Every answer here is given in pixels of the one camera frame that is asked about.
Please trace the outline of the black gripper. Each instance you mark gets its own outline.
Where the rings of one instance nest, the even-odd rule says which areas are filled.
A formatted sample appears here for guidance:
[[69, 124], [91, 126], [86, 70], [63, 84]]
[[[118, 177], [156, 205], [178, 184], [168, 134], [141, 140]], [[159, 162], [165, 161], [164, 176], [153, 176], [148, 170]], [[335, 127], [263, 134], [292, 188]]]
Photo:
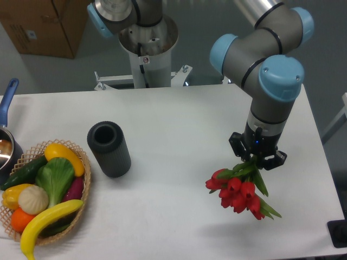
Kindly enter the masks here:
[[259, 168], [270, 171], [282, 166], [287, 159], [286, 153], [277, 151], [280, 136], [281, 134], [265, 136], [261, 127], [252, 130], [246, 125], [243, 134], [238, 132], [231, 134], [229, 143], [234, 154], [243, 162], [250, 161], [250, 154], [263, 157], [259, 162]]

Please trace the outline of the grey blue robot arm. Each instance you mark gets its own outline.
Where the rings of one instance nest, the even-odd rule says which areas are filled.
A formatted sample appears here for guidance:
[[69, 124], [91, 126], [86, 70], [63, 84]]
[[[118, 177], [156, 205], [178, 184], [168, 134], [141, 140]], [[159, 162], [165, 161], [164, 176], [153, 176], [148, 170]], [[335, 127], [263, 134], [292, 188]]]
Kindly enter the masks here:
[[[300, 93], [304, 69], [287, 53], [309, 40], [314, 21], [303, 8], [282, 1], [237, 1], [254, 31], [244, 38], [221, 36], [209, 60], [221, 75], [252, 98], [243, 133], [229, 143], [237, 157], [256, 157], [259, 168], [284, 164], [278, 141]], [[171, 86], [171, 51], [178, 40], [175, 22], [163, 13], [162, 1], [92, 1], [87, 11], [104, 37], [117, 35], [128, 52], [136, 88]]]

